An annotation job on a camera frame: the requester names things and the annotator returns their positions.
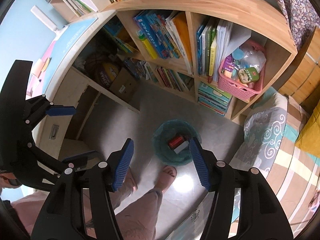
light blue desk board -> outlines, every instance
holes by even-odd
[[[64,57],[67,55],[71,47],[96,20],[97,18],[91,18],[81,22],[70,24],[68,29],[56,41],[50,56],[51,61],[47,67],[47,70],[45,71],[44,79],[41,81],[43,82],[43,94],[45,94],[50,80],[52,79],[58,66],[60,65]]]

yellow cloth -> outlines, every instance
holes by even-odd
[[[299,149],[320,157],[320,101],[295,143]]]

pink plastic basket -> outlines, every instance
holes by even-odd
[[[256,43],[255,41],[247,40],[245,43],[250,44],[252,47],[254,47],[255,51],[261,50],[263,54],[266,55],[266,50],[264,49],[264,47],[262,47],[260,44]],[[236,98],[239,98],[243,101],[247,101],[248,99],[250,99],[250,97],[254,96],[255,94],[261,93],[266,65],[263,66],[260,72],[260,79],[254,84],[253,89],[250,89],[249,87],[244,86],[240,82],[227,78],[225,75],[221,73],[224,61],[225,59],[222,61],[219,67],[219,80],[218,80],[219,89],[226,91],[231,95],[235,96]]]

drawer handle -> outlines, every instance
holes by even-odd
[[[54,124],[51,129],[51,133],[49,137],[50,140],[55,140],[57,138],[58,130],[59,130],[59,126]]]

desk drawer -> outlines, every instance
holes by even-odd
[[[54,97],[54,104],[77,107],[87,86],[87,80],[70,69]],[[47,116],[43,120],[44,126],[39,148],[57,159],[71,118],[72,116]]]

